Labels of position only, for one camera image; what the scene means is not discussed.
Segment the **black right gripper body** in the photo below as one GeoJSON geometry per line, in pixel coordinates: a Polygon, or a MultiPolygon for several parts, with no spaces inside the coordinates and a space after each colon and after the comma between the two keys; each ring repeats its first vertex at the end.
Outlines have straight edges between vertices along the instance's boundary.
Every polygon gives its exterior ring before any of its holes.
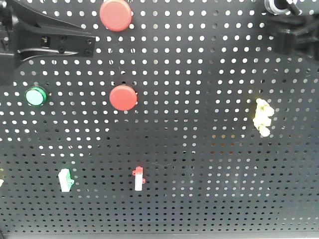
{"type": "Polygon", "coordinates": [[[274,38],[273,50],[296,54],[308,60],[319,58],[319,13],[313,15],[270,15],[265,30],[274,38]]]}

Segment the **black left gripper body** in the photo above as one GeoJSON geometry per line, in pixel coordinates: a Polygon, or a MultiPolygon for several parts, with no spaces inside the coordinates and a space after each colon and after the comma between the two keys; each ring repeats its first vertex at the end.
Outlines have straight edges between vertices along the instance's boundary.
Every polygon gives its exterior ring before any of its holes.
{"type": "Polygon", "coordinates": [[[37,57],[92,57],[96,38],[17,0],[0,2],[0,84],[10,85],[24,62],[37,57]]]}

